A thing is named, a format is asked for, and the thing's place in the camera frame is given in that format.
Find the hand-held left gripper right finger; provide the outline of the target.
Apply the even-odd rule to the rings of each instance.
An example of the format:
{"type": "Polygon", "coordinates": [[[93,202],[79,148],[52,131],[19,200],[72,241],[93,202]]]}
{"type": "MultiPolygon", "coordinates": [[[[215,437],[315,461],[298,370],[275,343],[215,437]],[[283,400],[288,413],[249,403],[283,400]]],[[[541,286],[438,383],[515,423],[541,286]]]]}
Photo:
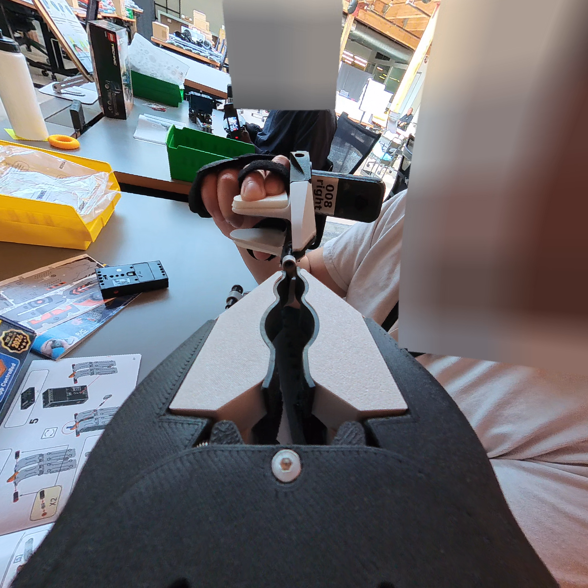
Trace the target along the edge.
{"type": "Polygon", "coordinates": [[[347,421],[406,413],[407,402],[361,313],[303,269],[295,287],[300,308],[294,341],[303,386],[298,407],[308,441],[331,439],[347,421]]]}

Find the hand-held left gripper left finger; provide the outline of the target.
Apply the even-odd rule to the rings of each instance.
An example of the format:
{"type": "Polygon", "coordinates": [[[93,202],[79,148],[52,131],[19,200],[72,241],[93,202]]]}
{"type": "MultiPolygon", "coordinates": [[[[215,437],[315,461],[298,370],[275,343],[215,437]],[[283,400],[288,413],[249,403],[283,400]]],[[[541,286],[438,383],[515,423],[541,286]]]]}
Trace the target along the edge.
{"type": "Polygon", "coordinates": [[[262,316],[276,302],[276,272],[219,315],[169,409],[177,415],[231,420],[244,441],[266,415],[262,382],[270,350],[262,338],[262,316]]]}

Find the person's right forearm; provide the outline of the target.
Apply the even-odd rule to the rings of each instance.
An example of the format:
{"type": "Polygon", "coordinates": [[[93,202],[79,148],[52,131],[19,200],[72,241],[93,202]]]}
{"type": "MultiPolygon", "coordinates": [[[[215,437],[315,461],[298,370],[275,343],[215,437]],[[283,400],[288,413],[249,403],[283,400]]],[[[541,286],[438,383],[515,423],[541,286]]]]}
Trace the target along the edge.
{"type": "MultiPolygon", "coordinates": [[[[264,252],[254,251],[254,254],[250,255],[247,250],[242,247],[237,247],[237,250],[258,284],[261,284],[267,280],[268,277],[281,269],[280,259],[278,257],[267,261],[269,254],[264,252]]],[[[341,298],[345,298],[347,292],[346,289],[341,288],[335,283],[327,271],[322,247],[307,251],[306,255],[298,261],[298,266],[301,269],[307,270],[321,283],[335,292],[335,294],[339,295],[341,298]]]]}

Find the person's right hand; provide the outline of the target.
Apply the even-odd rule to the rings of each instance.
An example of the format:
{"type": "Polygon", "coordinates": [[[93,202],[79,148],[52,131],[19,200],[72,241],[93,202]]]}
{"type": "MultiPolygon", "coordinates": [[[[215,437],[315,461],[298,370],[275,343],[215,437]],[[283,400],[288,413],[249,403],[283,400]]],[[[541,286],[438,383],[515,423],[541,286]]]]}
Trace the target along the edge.
{"type": "Polygon", "coordinates": [[[283,181],[273,172],[253,171],[239,186],[238,171],[228,169],[208,175],[202,184],[202,201],[215,224],[229,238],[230,233],[240,228],[252,228],[262,217],[238,215],[232,210],[233,199],[241,195],[244,201],[259,201],[280,195],[285,191],[283,181]]]}

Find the black mesh office chair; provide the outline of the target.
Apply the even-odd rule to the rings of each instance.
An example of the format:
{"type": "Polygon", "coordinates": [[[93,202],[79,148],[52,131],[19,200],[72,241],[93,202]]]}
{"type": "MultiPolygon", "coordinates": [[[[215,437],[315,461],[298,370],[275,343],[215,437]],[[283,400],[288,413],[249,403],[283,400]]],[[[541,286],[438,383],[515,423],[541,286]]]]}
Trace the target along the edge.
{"type": "Polygon", "coordinates": [[[331,171],[355,173],[380,137],[381,133],[363,127],[342,112],[337,120],[337,129],[328,156],[332,164],[331,171]]]}

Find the green storage bin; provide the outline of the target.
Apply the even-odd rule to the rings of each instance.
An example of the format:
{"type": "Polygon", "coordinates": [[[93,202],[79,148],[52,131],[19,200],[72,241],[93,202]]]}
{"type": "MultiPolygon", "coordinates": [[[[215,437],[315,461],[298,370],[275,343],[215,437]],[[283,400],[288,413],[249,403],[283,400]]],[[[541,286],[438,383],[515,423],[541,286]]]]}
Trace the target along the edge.
{"type": "Polygon", "coordinates": [[[170,107],[179,107],[183,102],[183,89],[178,84],[130,71],[133,92],[136,97],[158,102],[170,107]]]}
{"type": "Polygon", "coordinates": [[[166,151],[171,178],[193,182],[202,166],[254,153],[254,145],[173,125],[166,136],[166,151]]]}

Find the black battery module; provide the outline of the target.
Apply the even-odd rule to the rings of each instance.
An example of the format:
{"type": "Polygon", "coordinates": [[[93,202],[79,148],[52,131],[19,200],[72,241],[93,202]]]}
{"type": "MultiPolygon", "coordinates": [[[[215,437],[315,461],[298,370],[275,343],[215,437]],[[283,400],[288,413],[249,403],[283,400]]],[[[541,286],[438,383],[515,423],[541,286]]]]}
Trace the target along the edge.
{"type": "Polygon", "coordinates": [[[168,276],[160,261],[115,264],[96,268],[95,273],[103,299],[169,287],[168,276]]]}

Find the white instruction booklet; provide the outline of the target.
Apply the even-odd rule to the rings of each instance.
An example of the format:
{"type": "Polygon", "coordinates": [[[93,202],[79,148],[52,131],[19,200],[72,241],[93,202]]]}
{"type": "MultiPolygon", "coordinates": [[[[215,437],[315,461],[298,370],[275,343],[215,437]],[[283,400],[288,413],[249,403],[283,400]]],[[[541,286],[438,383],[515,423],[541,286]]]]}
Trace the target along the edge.
{"type": "Polygon", "coordinates": [[[138,354],[30,364],[1,422],[1,587],[50,531],[140,365],[138,354]]]}

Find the colour printed leaflet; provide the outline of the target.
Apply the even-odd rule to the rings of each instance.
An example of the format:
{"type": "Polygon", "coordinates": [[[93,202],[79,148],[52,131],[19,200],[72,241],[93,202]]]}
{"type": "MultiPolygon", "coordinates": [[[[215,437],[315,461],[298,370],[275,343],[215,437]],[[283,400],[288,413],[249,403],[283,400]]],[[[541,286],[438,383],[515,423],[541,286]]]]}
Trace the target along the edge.
{"type": "Polygon", "coordinates": [[[106,324],[137,295],[103,299],[87,254],[1,282],[1,314],[36,332],[32,349],[59,359],[106,324]]]}

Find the shallow yellow bin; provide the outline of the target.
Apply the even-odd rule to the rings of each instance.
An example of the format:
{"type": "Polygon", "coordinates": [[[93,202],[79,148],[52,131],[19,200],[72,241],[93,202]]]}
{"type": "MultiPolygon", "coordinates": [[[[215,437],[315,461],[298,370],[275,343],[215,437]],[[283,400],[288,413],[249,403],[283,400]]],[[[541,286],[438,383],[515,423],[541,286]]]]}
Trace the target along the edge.
{"type": "Polygon", "coordinates": [[[1,141],[2,145],[18,145],[69,160],[97,172],[106,172],[118,189],[114,201],[94,221],[84,223],[69,205],[32,201],[1,194],[1,240],[41,246],[87,249],[107,224],[121,193],[111,166],[107,163],[71,154],[46,151],[32,146],[1,141]]]}

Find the blue robot kit box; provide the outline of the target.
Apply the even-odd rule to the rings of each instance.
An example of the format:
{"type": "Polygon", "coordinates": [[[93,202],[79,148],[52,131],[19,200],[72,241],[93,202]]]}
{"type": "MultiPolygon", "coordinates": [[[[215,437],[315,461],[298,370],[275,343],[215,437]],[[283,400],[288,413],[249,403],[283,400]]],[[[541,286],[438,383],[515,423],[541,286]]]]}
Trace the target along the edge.
{"type": "Polygon", "coordinates": [[[1,419],[35,338],[34,330],[1,316],[1,419]]]}

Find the white patterned sheet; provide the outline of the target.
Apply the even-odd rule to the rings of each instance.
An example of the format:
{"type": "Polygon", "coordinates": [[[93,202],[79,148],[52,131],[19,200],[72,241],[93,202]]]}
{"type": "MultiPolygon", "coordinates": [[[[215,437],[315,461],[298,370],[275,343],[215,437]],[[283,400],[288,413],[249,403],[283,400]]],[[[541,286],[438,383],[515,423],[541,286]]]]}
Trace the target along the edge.
{"type": "Polygon", "coordinates": [[[138,33],[129,45],[129,60],[131,71],[181,88],[189,70],[189,65],[170,52],[154,46],[138,33]]]}

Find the clear plastic bag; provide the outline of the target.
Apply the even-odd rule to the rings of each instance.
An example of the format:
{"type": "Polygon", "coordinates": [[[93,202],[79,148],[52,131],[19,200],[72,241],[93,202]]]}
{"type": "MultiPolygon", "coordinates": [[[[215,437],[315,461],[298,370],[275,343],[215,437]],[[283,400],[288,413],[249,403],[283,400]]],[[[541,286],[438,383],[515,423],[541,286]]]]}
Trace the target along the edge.
{"type": "Polygon", "coordinates": [[[2,145],[1,193],[69,205],[88,223],[114,201],[118,189],[106,172],[22,146],[2,145]]]}

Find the white water bottle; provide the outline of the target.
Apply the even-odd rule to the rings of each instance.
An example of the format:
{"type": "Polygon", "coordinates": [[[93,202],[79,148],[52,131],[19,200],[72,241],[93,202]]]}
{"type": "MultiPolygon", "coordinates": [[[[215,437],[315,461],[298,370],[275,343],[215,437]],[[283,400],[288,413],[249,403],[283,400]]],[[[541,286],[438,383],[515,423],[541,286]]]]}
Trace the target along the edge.
{"type": "Polygon", "coordinates": [[[11,38],[1,35],[1,100],[15,135],[46,141],[49,133],[37,101],[25,56],[11,38]]]}

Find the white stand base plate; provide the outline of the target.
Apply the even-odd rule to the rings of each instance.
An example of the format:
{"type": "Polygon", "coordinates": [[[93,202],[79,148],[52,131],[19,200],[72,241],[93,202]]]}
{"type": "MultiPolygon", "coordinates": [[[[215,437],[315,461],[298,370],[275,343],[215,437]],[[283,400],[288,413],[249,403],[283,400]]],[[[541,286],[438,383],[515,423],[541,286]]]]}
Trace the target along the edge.
{"type": "Polygon", "coordinates": [[[95,83],[89,82],[82,75],[68,77],[61,82],[52,82],[39,91],[57,98],[79,100],[85,105],[91,105],[98,100],[95,83]]]}

